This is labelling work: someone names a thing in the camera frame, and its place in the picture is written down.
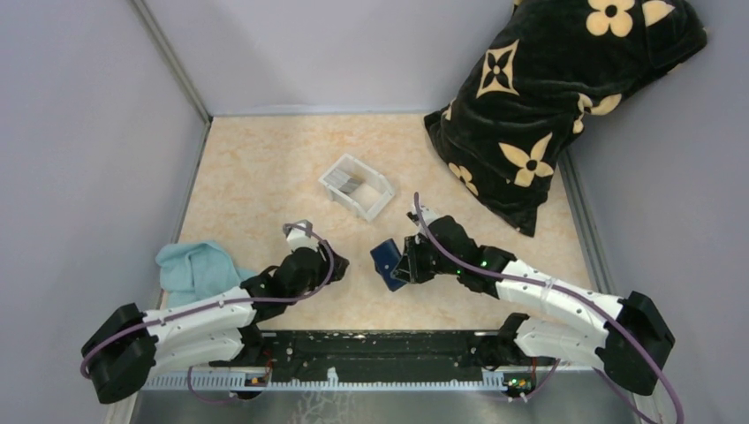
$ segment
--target table top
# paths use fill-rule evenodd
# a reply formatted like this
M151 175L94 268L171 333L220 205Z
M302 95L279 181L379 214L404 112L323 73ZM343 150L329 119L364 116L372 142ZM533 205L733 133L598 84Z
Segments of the table top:
M512 312L536 311L468 291L454 277L391 292L369 251L402 249L421 202L452 215L479 245L508 250L564 281L590 288L560 176L539 208L535 238L484 208L436 156L422 115L219 117L213 122L180 242L212 239L241 268L263 270L289 253L282 225L307 219L351 265L342 281L287 308L262 329L497 329ZM343 154L383 174L396 196L372 223L330 201L318 178Z

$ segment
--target light blue towel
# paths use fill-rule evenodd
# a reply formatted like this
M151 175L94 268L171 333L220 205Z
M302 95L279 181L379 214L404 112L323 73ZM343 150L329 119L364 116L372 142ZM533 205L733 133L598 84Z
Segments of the light blue towel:
M167 307L181 307L226 292L257 273L234 268L229 254L215 241L162 247L156 256L159 280L169 293Z

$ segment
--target pillow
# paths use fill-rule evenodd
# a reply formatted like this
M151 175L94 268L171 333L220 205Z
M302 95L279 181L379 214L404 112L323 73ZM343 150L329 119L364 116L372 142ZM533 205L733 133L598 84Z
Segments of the pillow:
M455 100L424 118L476 199L527 236L560 153L707 44L684 0L515 0Z

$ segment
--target gray wall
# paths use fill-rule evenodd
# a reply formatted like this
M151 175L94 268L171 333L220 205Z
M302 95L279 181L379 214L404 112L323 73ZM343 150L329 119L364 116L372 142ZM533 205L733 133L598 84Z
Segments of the gray wall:
M511 0L148 0L214 115L431 110Z
M749 405L749 2L698 0L711 42L604 119L573 158L622 294L652 296L677 344L667 375L687 422Z
M202 122L126 1L6 0L0 129L0 422L102 422L79 349L155 301Z

